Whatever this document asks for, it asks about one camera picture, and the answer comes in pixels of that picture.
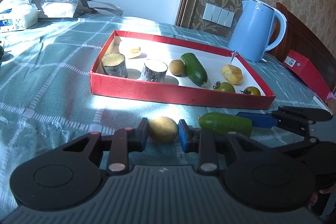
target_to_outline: green cucumber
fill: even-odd
[[[198,118],[198,123],[201,128],[212,130],[217,135],[226,135],[230,131],[236,131],[250,137],[252,131],[252,120],[218,112],[205,114]]]
[[[185,66],[185,73],[196,85],[204,87],[208,82],[208,75],[202,64],[193,53],[185,53],[180,58]]]

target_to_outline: blue kettle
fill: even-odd
[[[243,12],[233,31],[229,49],[242,57],[259,62],[265,52],[280,44],[286,33],[287,19],[277,9],[260,0],[242,0]],[[268,45],[275,19],[280,22],[280,32],[275,41]]]

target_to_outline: tissue box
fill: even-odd
[[[37,23],[37,9],[8,9],[0,13],[0,32],[26,30]]]
[[[325,101],[330,89],[307,57],[290,50],[283,64],[300,77],[313,92]]]

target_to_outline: metal screw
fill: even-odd
[[[200,167],[204,172],[211,172],[215,171],[217,169],[217,165],[213,164],[211,162],[207,162],[205,164],[202,164]]]
[[[121,164],[121,163],[118,163],[118,162],[109,165],[109,169],[112,172],[119,172],[119,171],[124,170],[125,168],[126,168],[126,166],[124,164]]]

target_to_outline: white label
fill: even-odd
[[[291,67],[294,66],[296,60],[294,60],[293,58],[290,58],[289,56],[286,57],[285,63]]]

